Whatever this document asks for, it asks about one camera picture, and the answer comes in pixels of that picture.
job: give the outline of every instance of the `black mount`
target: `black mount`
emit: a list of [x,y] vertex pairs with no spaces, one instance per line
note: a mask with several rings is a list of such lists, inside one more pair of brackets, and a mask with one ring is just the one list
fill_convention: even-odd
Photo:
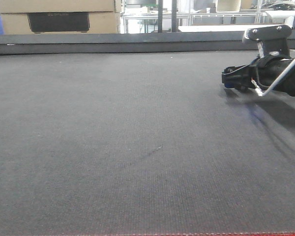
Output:
[[[226,88],[254,89],[251,80],[259,81],[259,86],[266,88],[275,76],[278,76],[290,63],[290,51],[287,38],[292,29],[287,25],[252,28],[246,30],[242,42],[258,44],[259,55],[249,65],[230,66],[222,72],[222,83]],[[277,62],[287,59],[280,66]]]

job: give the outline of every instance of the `gray conveyor belt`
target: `gray conveyor belt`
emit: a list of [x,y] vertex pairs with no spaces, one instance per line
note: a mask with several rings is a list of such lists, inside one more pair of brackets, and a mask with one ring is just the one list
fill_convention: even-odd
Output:
[[0,235],[295,232],[295,98],[256,52],[0,56]]

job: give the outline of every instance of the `red edge strip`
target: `red edge strip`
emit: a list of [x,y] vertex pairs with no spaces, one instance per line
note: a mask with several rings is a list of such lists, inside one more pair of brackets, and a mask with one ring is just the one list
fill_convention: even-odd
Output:
[[[75,236],[101,236],[101,235],[75,235]],[[222,234],[124,234],[124,235],[102,235],[102,236],[295,236],[295,233],[222,233]]]

